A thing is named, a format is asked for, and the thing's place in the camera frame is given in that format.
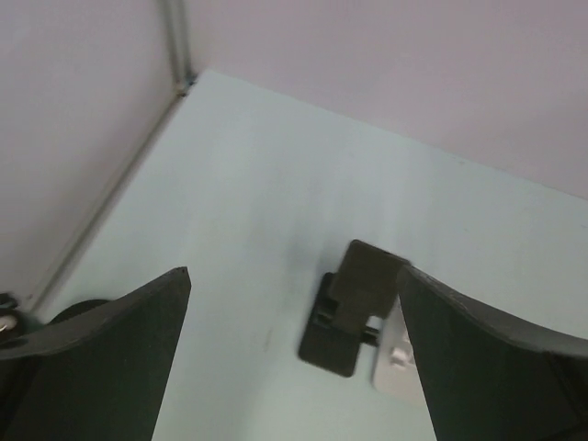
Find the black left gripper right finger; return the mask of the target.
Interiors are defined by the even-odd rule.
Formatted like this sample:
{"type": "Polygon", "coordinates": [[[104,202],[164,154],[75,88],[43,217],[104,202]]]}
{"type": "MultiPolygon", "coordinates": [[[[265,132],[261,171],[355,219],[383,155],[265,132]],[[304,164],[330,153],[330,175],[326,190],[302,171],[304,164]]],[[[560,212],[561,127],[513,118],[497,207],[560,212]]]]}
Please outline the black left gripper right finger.
{"type": "Polygon", "coordinates": [[[411,266],[397,286],[437,439],[586,439],[586,340],[469,298],[411,266]]]}

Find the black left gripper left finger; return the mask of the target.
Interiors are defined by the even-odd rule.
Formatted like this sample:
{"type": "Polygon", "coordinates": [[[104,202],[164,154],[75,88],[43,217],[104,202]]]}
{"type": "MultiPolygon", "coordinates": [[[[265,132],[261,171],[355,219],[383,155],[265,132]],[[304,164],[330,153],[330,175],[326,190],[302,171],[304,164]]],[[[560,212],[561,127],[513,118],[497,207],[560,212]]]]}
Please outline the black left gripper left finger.
{"type": "Polygon", "coordinates": [[[152,439],[190,291],[177,267],[1,346],[2,439],[152,439]]]}

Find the black round-base phone holder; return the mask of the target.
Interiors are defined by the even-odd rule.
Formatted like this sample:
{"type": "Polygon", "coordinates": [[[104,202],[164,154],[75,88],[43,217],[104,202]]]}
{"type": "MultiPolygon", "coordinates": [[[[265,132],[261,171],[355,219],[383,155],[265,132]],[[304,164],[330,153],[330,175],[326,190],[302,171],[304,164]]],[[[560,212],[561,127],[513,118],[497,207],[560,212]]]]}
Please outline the black round-base phone holder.
{"type": "Polygon", "coordinates": [[[49,322],[43,322],[30,312],[19,308],[18,300],[11,292],[1,293],[1,346],[7,346],[24,335],[42,329],[45,326],[64,322],[84,312],[102,306],[107,300],[84,300],[66,308],[49,322]]]}

